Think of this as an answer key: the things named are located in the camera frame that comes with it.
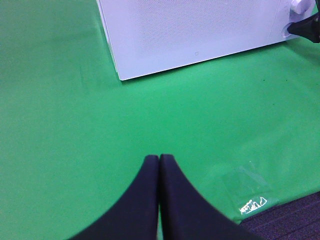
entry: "white knob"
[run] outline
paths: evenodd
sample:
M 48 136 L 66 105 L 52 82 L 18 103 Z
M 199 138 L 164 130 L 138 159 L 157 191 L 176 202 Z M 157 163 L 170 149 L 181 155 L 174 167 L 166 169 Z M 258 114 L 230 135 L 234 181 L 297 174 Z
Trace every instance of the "white knob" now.
M 291 10 L 296 14 L 304 14 L 312 5 L 314 0 L 293 0 Z

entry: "white appliance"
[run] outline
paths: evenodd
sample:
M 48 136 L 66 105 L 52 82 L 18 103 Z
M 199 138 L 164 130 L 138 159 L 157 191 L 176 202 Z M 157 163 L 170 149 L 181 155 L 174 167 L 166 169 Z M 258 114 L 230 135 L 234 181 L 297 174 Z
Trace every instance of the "white appliance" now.
M 121 80 L 285 41 L 314 0 L 97 0 Z

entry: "white device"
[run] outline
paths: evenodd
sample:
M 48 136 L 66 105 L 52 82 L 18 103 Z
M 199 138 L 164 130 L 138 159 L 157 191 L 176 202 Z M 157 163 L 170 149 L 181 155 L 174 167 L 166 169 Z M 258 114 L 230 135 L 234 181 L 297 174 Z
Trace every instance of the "white device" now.
M 254 49 L 296 36 L 314 0 L 97 0 L 121 80 Z

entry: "dark carpet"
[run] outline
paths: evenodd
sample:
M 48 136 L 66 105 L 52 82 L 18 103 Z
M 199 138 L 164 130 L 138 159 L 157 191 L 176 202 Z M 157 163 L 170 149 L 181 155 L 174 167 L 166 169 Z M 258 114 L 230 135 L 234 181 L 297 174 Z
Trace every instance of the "dark carpet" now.
M 320 240 L 320 192 L 272 207 L 240 225 L 265 240 Z

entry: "small logo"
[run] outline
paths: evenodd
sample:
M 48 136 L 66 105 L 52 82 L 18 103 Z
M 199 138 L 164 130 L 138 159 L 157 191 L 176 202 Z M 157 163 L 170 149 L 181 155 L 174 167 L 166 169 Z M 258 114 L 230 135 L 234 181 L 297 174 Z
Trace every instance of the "small logo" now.
M 259 208 L 261 208 L 262 206 L 264 206 L 267 203 L 267 199 L 265 199 L 264 197 L 260 197 L 260 202 L 257 203 L 256 201 L 253 201 L 252 199 L 247 202 L 242 208 L 239 208 L 241 215 L 243 214 L 249 214 Z

